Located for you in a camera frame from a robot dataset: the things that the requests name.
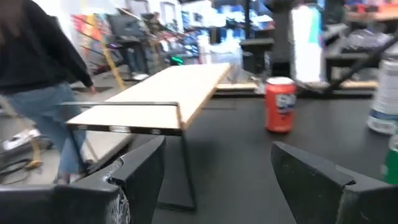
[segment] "fanta can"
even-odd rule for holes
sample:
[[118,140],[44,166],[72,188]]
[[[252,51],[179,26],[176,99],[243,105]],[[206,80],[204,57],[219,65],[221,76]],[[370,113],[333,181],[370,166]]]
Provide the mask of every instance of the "fanta can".
[[287,77],[267,79],[266,129],[287,133],[293,128],[293,109],[296,103],[294,81]]

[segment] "black metal frame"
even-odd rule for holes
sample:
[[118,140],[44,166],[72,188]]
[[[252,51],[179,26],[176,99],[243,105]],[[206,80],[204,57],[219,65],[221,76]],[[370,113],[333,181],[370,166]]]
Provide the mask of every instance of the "black metal frame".
[[[176,107],[176,116],[178,119],[179,129],[170,128],[143,128],[143,127],[127,127],[131,134],[153,134],[153,135],[164,135],[164,136],[179,136],[181,140],[181,153],[184,163],[185,177],[188,182],[188,191],[190,198],[192,200],[192,206],[179,205],[175,203],[158,202],[157,206],[159,208],[164,208],[168,210],[174,210],[179,212],[195,213],[197,210],[197,198],[195,194],[195,188],[193,186],[191,165],[189,159],[188,143],[185,137],[185,131],[182,127],[180,105],[177,102],[68,102],[62,103],[62,106],[80,106],[80,107],[93,107],[93,106],[174,106]],[[90,125],[90,124],[67,124],[68,131],[70,132],[73,144],[75,145],[75,150],[80,154],[78,143],[75,139],[74,130],[85,130],[85,131],[104,131],[104,132],[114,132],[111,130],[110,126],[107,125]],[[83,158],[78,157],[79,163],[85,167]]]

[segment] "blue jeans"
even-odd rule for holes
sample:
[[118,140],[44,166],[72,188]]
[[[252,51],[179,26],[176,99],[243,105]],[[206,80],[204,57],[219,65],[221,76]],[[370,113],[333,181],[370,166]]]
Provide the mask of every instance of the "blue jeans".
[[[78,174],[83,170],[75,144],[65,121],[81,113],[79,106],[59,106],[60,103],[76,101],[68,83],[6,95],[16,113],[31,119],[36,128],[47,136],[59,150],[59,174]],[[79,150],[86,138],[86,131],[75,131],[74,137]]]

